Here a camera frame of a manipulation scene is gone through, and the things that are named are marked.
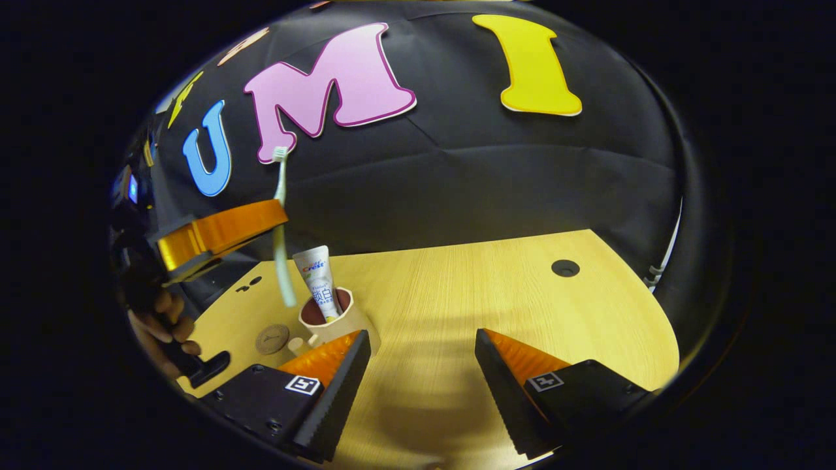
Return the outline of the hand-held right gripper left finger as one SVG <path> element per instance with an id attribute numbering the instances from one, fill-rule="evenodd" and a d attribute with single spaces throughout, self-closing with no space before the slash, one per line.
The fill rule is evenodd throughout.
<path id="1" fill-rule="evenodd" d="M 330 462 L 370 355 L 368 331 L 356 330 L 281 367 L 251 365 L 199 401 L 269 447 Z"/>

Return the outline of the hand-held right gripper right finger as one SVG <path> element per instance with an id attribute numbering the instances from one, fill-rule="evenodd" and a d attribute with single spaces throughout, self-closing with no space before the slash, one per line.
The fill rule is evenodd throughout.
<path id="1" fill-rule="evenodd" d="M 475 357 L 513 446 L 527 458 L 606 437 L 654 397 L 600 361 L 571 364 L 490 328 L 475 334 Z"/>

